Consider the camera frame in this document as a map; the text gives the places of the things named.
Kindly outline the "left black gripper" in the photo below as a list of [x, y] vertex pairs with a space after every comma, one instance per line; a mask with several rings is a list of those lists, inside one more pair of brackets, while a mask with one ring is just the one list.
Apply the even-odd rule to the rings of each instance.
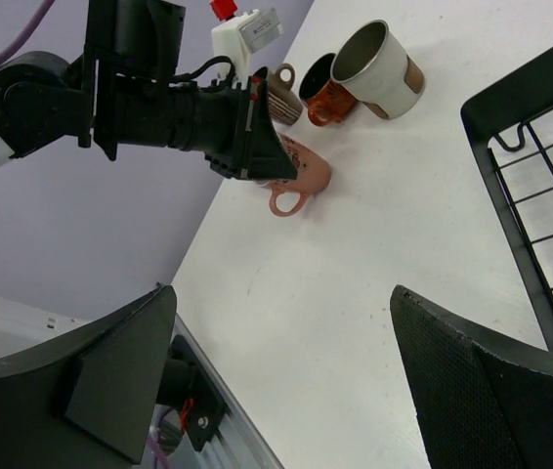
[[226, 114], [217, 120], [224, 142], [205, 154], [210, 169], [227, 179], [295, 180], [298, 173], [270, 118], [266, 80], [250, 76], [247, 88], [216, 94]]

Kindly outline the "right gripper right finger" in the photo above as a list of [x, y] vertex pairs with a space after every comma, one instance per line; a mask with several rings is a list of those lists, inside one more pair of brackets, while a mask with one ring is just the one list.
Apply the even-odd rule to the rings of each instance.
[[553, 468], [553, 353], [398, 285], [390, 312], [433, 468]]

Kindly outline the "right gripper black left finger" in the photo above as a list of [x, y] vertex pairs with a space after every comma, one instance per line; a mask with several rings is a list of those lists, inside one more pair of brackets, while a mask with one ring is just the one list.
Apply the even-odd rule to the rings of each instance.
[[171, 286], [0, 358], [0, 464], [138, 464], [176, 316]]

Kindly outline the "salmon pink mug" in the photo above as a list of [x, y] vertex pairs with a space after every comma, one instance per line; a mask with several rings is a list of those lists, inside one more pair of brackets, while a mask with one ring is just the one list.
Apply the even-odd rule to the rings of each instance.
[[[254, 185], [271, 192], [269, 209], [275, 216], [285, 218], [297, 214], [310, 197], [327, 188], [332, 170], [329, 163], [313, 150], [285, 134], [276, 134], [297, 169], [297, 177], [295, 180], [260, 180]], [[297, 194], [298, 200], [289, 210], [283, 211], [278, 207], [277, 199], [286, 193]]]

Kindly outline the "orange ceramic mug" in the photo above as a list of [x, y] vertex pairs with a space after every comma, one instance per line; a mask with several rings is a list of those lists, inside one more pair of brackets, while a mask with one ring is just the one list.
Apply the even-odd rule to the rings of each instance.
[[309, 120], [318, 127], [339, 124], [359, 101], [331, 78], [335, 53], [317, 59], [306, 72], [299, 87], [299, 98], [307, 109]]

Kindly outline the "white brown ceramic cup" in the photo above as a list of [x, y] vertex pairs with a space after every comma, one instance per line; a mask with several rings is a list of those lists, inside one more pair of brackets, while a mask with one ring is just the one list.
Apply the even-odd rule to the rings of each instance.
[[357, 30], [335, 55], [331, 79], [381, 119], [411, 110], [425, 88], [425, 76], [383, 20]]

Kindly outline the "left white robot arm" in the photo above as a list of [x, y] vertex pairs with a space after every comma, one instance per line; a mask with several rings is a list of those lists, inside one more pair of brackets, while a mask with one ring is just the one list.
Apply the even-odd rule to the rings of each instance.
[[0, 60], [0, 167], [72, 136], [109, 159], [119, 145], [172, 148], [201, 152], [226, 178], [296, 179], [264, 78], [200, 87], [197, 72], [177, 72], [185, 12], [167, 1], [93, 1], [75, 61], [41, 51]]

